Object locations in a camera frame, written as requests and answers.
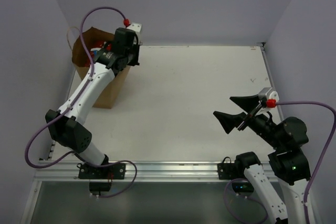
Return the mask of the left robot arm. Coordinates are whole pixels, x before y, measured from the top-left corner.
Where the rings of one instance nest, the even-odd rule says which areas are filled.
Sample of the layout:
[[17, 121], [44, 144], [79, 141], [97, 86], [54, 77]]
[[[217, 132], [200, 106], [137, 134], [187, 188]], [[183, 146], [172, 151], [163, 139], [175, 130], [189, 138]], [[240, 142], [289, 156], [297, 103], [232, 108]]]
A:
[[106, 155], [93, 144], [92, 134], [84, 123], [105, 87], [127, 66], [138, 65], [141, 28], [137, 23], [118, 28], [111, 49], [104, 46], [96, 53], [72, 96], [57, 111], [49, 110], [45, 115], [51, 138], [91, 164], [90, 171], [97, 178], [107, 176], [109, 165]]

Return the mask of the brown paper bag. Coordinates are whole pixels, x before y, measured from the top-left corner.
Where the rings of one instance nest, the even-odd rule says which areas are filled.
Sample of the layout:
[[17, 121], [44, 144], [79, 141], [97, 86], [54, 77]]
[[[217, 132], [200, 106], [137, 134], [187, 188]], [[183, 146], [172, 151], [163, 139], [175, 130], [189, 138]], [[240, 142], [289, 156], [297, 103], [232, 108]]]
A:
[[[83, 32], [83, 38], [87, 48], [90, 50], [92, 48], [101, 48], [103, 42], [112, 41], [114, 34], [91, 27]], [[82, 46], [80, 37], [74, 42], [72, 48], [72, 63], [79, 77], [83, 80], [88, 73], [90, 61]], [[105, 87], [96, 99], [93, 106], [94, 108], [111, 109], [114, 106], [130, 68], [130, 66], [125, 67], [125, 69]]]

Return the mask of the red Doritos chip bag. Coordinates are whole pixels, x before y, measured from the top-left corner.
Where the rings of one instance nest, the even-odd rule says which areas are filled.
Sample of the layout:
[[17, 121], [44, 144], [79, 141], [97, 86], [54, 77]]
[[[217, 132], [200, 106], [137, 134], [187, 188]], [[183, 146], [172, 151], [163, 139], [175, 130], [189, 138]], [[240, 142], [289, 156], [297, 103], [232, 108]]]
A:
[[106, 50], [110, 51], [111, 50], [111, 42], [110, 41], [103, 41], [103, 40], [98, 40], [96, 41], [93, 46], [90, 49], [90, 54], [91, 57], [94, 58], [95, 55], [98, 53], [99, 50], [105, 48]]

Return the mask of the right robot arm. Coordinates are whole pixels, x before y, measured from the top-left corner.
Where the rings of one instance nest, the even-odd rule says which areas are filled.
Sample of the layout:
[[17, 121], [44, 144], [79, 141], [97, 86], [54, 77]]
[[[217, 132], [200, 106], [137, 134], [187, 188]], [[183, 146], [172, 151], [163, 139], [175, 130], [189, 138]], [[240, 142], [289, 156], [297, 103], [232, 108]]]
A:
[[301, 150], [308, 142], [305, 123], [296, 117], [288, 117], [279, 124], [273, 122], [270, 109], [276, 106], [279, 97], [271, 88], [264, 88], [257, 95], [231, 97], [230, 100], [243, 112], [233, 115], [215, 111], [213, 115], [227, 134], [233, 129], [243, 131], [248, 127], [274, 149], [268, 155], [269, 164], [284, 198], [281, 199], [271, 185], [254, 152], [219, 163], [219, 179], [232, 182], [245, 179], [251, 183], [272, 223], [306, 223], [306, 217], [314, 214], [311, 206], [304, 204], [305, 188], [311, 178], [308, 160]]

